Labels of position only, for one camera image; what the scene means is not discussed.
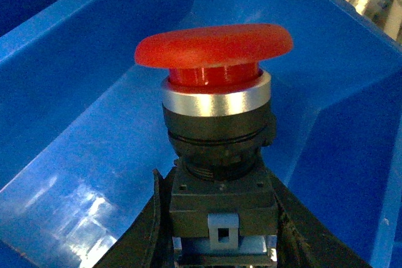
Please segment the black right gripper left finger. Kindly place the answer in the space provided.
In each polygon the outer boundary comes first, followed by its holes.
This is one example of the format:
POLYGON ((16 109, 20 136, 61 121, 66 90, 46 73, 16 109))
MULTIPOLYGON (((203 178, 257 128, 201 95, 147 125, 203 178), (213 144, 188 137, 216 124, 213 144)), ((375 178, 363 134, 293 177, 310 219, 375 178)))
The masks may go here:
POLYGON ((121 238, 95 267, 174 267, 169 217, 175 169, 163 177, 153 170, 154 193, 121 238))

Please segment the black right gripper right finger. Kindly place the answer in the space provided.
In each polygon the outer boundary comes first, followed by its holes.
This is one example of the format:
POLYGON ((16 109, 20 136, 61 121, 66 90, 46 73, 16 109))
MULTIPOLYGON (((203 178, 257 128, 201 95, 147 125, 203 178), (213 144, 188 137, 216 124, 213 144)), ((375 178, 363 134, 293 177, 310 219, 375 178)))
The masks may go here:
POLYGON ((269 172, 278 203, 278 267, 369 267, 269 172))

